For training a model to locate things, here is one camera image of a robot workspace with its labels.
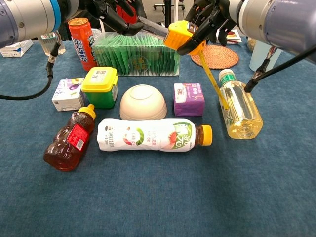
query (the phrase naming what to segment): round rattan mat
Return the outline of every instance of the round rattan mat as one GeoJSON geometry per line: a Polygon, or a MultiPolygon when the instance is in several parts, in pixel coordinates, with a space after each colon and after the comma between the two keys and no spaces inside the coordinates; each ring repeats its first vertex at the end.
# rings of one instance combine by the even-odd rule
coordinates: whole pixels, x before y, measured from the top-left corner
{"type": "MultiPolygon", "coordinates": [[[[238,55],[234,51],[222,46],[208,45],[205,47],[203,54],[208,67],[215,70],[231,68],[239,61],[238,55]]],[[[191,58],[193,62],[202,66],[198,55],[191,56],[191,58]]]]}

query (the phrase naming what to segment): metal pole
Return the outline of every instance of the metal pole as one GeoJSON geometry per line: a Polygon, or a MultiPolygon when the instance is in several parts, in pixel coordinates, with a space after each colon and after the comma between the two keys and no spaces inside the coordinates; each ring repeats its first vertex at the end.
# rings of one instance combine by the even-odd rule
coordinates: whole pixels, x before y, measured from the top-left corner
{"type": "Polygon", "coordinates": [[[168,28],[171,24],[171,0],[165,0],[166,5],[166,27],[168,28]]]}

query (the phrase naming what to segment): yellow plastic container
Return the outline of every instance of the yellow plastic container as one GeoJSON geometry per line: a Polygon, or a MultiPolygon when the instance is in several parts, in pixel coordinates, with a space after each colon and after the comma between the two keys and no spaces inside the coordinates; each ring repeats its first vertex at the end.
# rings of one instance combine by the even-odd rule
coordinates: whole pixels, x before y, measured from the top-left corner
{"type": "MultiPolygon", "coordinates": [[[[176,21],[169,25],[168,34],[163,40],[163,44],[173,50],[178,50],[188,40],[191,39],[193,33],[197,30],[197,26],[188,21],[176,21]]],[[[203,51],[206,46],[204,40],[196,49],[189,53],[189,55],[198,55],[199,52],[203,51]]]]}
{"type": "Polygon", "coordinates": [[[95,108],[113,108],[118,96],[117,70],[110,67],[91,68],[81,85],[81,90],[95,108]]]}

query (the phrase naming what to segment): yellow cap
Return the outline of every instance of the yellow cap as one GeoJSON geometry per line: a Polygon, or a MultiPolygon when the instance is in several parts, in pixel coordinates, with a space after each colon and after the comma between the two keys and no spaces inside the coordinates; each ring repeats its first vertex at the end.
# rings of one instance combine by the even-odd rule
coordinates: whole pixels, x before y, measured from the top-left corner
{"type": "Polygon", "coordinates": [[[87,114],[89,114],[93,120],[95,119],[95,112],[93,111],[94,109],[94,105],[89,104],[87,107],[81,107],[78,112],[85,112],[87,114]]]}
{"type": "Polygon", "coordinates": [[[210,146],[213,141],[213,132],[210,125],[202,125],[203,128],[203,144],[202,146],[210,146]]]}
{"type": "Polygon", "coordinates": [[[88,93],[109,92],[118,82],[117,70],[111,67],[91,68],[85,76],[81,90],[88,93]]]}

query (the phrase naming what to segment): yellow liquid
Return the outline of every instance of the yellow liquid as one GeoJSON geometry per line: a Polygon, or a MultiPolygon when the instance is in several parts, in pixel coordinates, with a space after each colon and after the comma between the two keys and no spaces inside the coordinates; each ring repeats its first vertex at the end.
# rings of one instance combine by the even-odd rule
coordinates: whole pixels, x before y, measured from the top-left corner
{"type": "Polygon", "coordinates": [[[246,85],[240,81],[229,81],[221,87],[229,109],[224,109],[220,99],[221,108],[228,135],[234,139],[255,138],[263,121],[250,93],[244,91],[246,85]]]}

